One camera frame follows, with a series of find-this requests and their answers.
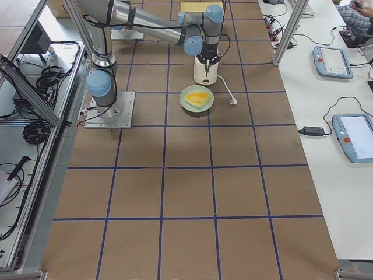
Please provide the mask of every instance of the white table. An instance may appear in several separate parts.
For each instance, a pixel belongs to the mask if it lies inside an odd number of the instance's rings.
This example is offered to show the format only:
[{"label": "white table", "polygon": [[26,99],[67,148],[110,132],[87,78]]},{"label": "white table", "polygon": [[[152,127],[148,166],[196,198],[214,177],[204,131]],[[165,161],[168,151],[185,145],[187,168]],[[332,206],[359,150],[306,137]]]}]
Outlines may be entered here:
[{"label": "white table", "polygon": [[[262,13],[278,15],[284,5],[268,5],[259,0]],[[277,17],[287,23],[292,6],[287,2],[286,15]],[[330,43],[330,30],[343,26],[331,0],[309,0],[315,11],[312,19],[301,19],[295,34],[306,34],[318,43]],[[347,49],[334,31],[331,47],[345,48],[351,64],[366,59],[356,49]],[[323,115],[339,97],[355,96],[363,109],[373,113],[373,93],[367,81],[369,66],[353,68],[351,80],[324,78],[317,74],[312,50],[317,46],[308,38],[294,36],[298,46],[286,51],[280,62],[280,72],[298,129],[303,126],[324,127]],[[343,99],[332,108],[326,119],[331,125],[335,114],[362,113],[353,99]],[[301,136],[309,168],[314,179],[329,234],[338,259],[373,259],[373,163],[354,164],[343,154],[336,134],[323,138]]]}]

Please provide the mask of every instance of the tablet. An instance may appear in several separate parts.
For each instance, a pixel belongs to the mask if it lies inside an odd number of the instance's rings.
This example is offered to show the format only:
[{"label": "tablet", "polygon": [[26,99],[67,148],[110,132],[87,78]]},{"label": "tablet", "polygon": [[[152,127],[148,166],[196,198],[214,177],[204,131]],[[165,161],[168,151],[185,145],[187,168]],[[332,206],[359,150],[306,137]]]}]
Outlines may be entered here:
[{"label": "tablet", "polygon": [[354,77],[344,49],[316,46],[312,54],[316,70],[320,76],[339,79],[352,79]]},{"label": "tablet", "polygon": [[333,128],[353,163],[373,162],[373,123],[368,114],[334,115]]}]

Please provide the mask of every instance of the metal base plate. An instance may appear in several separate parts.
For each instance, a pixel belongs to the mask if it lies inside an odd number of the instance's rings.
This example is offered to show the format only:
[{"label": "metal base plate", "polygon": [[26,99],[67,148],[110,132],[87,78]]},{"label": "metal base plate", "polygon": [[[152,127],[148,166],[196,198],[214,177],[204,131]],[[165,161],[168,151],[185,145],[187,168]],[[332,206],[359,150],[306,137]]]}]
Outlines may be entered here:
[{"label": "metal base plate", "polygon": [[111,39],[114,41],[143,40],[144,34],[133,30],[111,30]]},{"label": "metal base plate", "polygon": [[[130,128],[132,121],[133,105],[135,104],[135,92],[118,92],[117,103],[123,106],[122,113],[111,118],[102,118],[101,116],[85,122],[85,128]],[[90,107],[96,106],[92,99]],[[99,115],[98,111],[89,111],[88,118]]]}]

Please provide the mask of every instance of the power adapter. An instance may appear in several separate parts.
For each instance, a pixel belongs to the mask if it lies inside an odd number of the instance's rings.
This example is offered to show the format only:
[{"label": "power adapter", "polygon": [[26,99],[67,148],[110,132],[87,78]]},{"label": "power adapter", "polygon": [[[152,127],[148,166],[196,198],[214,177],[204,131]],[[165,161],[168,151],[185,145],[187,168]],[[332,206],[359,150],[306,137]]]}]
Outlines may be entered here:
[{"label": "power adapter", "polygon": [[322,127],[303,127],[298,132],[306,136],[322,137],[325,135],[324,128]]}]

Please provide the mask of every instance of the green plate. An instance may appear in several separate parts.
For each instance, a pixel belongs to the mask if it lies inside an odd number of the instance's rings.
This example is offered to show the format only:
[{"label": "green plate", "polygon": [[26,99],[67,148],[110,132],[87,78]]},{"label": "green plate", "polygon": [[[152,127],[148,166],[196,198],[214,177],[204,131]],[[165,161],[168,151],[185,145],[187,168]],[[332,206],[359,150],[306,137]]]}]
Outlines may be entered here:
[{"label": "green plate", "polygon": [[[193,105],[187,103],[184,100],[186,95],[188,95],[190,93],[193,93],[193,92],[207,92],[210,95],[210,99],[204,105],[202,105],[201,107],[194,107]],[[193,86],[188,86],[188,87],[186,87],[185,89],[182,90],[182,92],[180,93],[179,100],[180,100],[181,106],[184,109],[186,109],[190,112],[193,112],[193,113],[201,113],[201,112],[204,112],[204,111],[210,109],[210,107],[214,103],[214,94],[211,92],[211,90],[209,90],[205,86],[193,85]]]}]

